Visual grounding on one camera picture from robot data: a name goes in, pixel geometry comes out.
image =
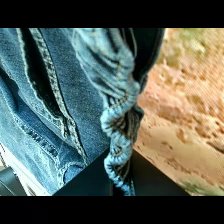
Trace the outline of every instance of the clothing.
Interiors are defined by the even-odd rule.
[[[164,29],[0,29],[0,142],[50,194],[105,150],[126,195],[137,97]]]

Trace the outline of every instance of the denim fabric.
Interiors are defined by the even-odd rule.
[[[109,148],[106,172],[134,194],[126,176],[143,117],[136,102],[163,32],[0,29],[0,142],[50,194]]]

